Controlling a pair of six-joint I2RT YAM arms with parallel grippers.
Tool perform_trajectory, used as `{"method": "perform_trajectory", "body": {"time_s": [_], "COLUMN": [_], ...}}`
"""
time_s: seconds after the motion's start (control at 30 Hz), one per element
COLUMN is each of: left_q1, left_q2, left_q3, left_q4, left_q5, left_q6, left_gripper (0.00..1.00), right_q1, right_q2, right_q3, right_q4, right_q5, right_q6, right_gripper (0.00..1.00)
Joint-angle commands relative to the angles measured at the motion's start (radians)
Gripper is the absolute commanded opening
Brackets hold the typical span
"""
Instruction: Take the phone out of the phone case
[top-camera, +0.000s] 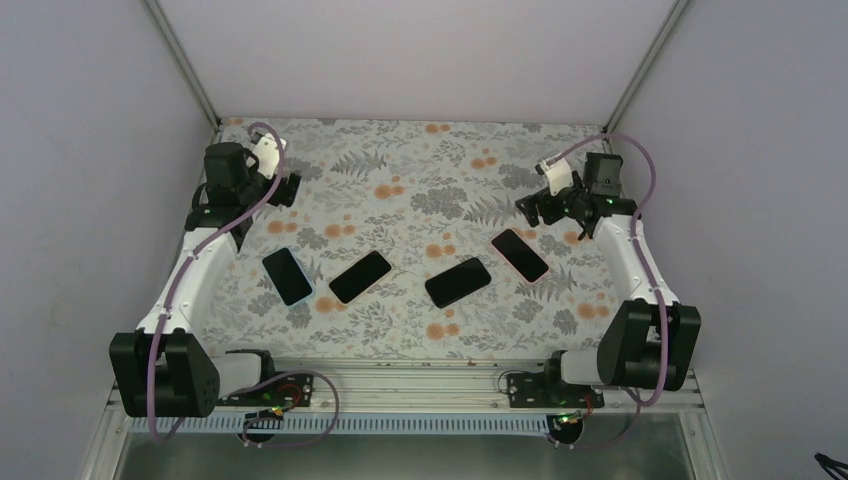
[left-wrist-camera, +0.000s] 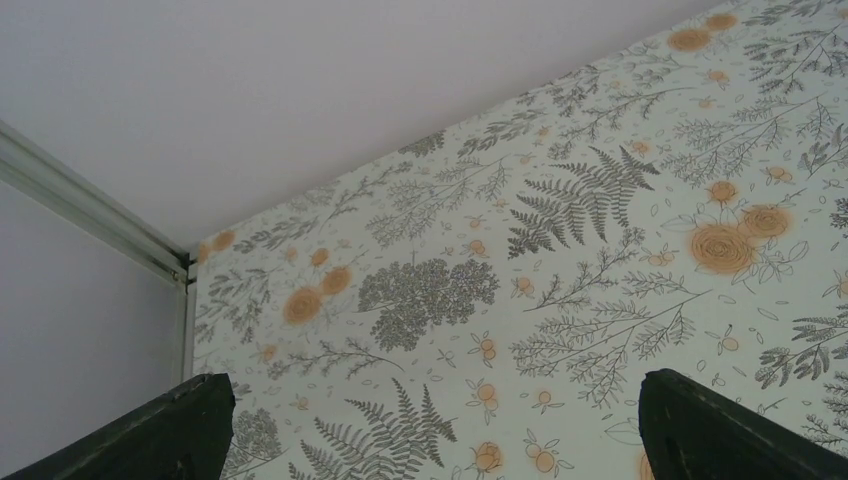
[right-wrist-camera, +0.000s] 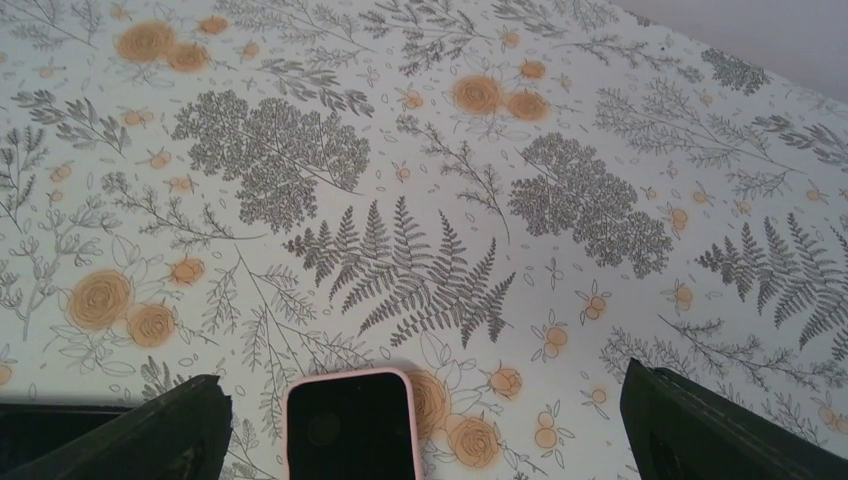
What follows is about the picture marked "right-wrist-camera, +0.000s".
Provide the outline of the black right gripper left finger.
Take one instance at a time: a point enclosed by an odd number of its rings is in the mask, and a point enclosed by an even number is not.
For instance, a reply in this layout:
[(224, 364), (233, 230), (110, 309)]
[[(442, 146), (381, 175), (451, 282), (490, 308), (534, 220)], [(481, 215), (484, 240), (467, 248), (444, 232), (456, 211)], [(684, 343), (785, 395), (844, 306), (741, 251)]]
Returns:
[(144, 404), (1, 406), (4, 479), (216, 479), (232, 399), (198, 375)]

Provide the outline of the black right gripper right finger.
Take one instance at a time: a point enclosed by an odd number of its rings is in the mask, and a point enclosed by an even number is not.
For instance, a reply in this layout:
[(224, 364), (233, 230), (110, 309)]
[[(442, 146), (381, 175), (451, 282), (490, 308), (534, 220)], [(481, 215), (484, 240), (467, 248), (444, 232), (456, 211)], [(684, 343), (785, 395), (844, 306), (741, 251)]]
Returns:
[(643, 479), (844, 479), (846, 459), (666, 368), (631, 359), (620, 412)]

